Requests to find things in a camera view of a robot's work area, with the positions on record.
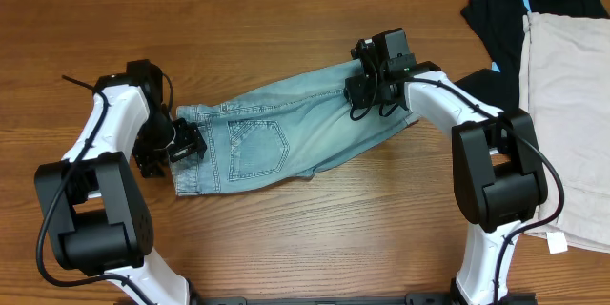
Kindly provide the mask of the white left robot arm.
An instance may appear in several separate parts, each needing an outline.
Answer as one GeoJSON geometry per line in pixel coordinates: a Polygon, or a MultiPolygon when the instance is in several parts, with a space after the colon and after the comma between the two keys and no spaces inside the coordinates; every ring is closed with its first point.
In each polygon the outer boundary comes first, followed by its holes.
{"type": "Polygon", "coordinates": [[[192,282],[153,246],[153,221],[130,168],[161,177],[169,163],[207,145],[194,123],[171,116],[169,77],[148,59],[89,87],[91,115],[74,145],[40,166],[34,185],[43,214],[35,261],[63,288],[108,281],[136,304],[200,304],[192,282]]]}

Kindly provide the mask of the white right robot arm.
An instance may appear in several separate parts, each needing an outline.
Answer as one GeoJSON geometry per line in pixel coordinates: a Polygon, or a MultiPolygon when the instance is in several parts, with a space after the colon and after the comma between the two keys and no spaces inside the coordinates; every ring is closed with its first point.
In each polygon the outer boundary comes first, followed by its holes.
{"type": "Polygon", "coordinates": [[[426,118],[451,140],[454,196],[468,221],[465,255],[445,293],[414,293],[408,304],[535,304],[507,276],[521,226],[548,194],[531,117],[488,105],[453,84],[436,64],[418,63],[403,30],[360,39],[361,71],[345,82],[352,120],[372,107],[426,118]]]}

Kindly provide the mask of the light blue denim shorts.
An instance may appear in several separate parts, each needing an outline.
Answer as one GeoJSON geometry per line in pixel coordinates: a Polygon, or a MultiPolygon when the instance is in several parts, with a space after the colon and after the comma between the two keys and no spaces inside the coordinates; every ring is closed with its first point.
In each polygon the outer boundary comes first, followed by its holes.
{"type": "Polygon", "coordinates": [[[311,178],[336,167],[416,123],[403,109],[388,117],[370,111],[350,117],[343,90],[361,72],[353,60],[249,91],[215,106],[181,106],[207,150],[171,165],[182,196],[240,193],[286,178],[311,178]]]}

